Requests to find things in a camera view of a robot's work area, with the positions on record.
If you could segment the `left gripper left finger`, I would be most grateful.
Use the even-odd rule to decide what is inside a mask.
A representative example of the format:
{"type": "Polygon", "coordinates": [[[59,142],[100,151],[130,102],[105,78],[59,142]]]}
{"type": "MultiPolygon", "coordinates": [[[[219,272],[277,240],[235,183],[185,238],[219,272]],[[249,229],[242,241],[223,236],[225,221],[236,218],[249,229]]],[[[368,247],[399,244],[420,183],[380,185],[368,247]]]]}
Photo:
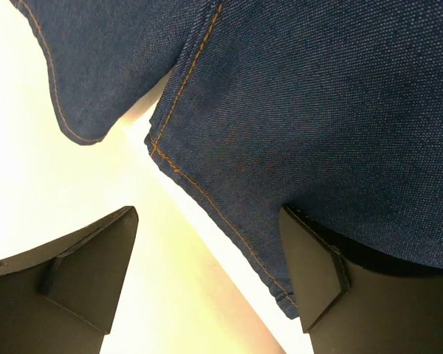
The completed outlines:
{"type": "Polygon", "coordinates": [[[99,353],[111,331],[137,233],[125,206],[0,260],[0,354],[99,353]]]}

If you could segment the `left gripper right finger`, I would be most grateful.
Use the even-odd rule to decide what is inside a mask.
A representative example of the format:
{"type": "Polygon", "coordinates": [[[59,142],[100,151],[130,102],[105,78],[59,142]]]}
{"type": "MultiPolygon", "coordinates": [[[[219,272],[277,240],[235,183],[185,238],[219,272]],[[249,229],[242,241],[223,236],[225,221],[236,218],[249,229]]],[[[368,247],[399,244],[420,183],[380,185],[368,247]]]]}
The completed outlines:
{"type": "Polygon", "coordinates": [[[288,206],[279,227],[315,353],[443,353],[443,269],[376,251],[288,206]]]}

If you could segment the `dark blue denim trousers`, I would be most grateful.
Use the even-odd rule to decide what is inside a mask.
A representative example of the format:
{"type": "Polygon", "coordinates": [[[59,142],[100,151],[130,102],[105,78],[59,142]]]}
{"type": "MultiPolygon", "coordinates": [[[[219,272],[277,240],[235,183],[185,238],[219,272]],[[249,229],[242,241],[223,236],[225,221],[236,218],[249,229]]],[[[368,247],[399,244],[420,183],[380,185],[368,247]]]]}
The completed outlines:
{"type": "Polygon", "coordinates": [[[145,144],[298,316],[290,204],[443,268],[443,1],[15,1],[62,133],[104,139],[163,78],[145,144]]]}

